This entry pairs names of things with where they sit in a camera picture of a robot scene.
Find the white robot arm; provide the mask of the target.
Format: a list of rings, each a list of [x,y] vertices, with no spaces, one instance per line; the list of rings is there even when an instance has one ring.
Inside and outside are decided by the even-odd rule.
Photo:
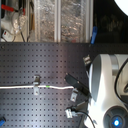
[[[83,115],[87,128],[128,128],[128,54],[99,54],[89,65],[89,86],[67,74],[73,86],[71,100],[77,92],[87,97],[84,103],[67,108],[68,118]]]

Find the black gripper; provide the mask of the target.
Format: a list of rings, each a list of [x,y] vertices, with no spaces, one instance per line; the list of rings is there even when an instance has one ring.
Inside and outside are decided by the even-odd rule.
[[[80,91],[83,95],[88,96],[90,94],[89,88],[69,73],[66,74],[65,81]]]

